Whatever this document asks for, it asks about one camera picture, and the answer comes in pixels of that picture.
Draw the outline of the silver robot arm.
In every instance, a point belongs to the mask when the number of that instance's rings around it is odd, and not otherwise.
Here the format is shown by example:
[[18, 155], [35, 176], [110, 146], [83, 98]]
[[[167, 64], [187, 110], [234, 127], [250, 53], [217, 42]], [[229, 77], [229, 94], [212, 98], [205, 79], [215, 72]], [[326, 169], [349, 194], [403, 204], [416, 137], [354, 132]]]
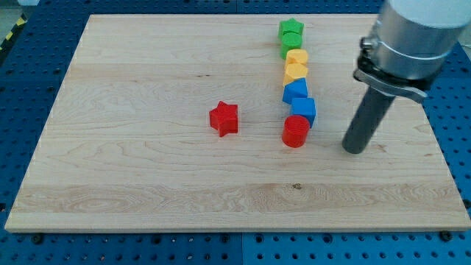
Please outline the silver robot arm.
[[470, 0], [386, 0], [360, 41], [353, 76], [386, 96], [420, 103], [469, 24]]

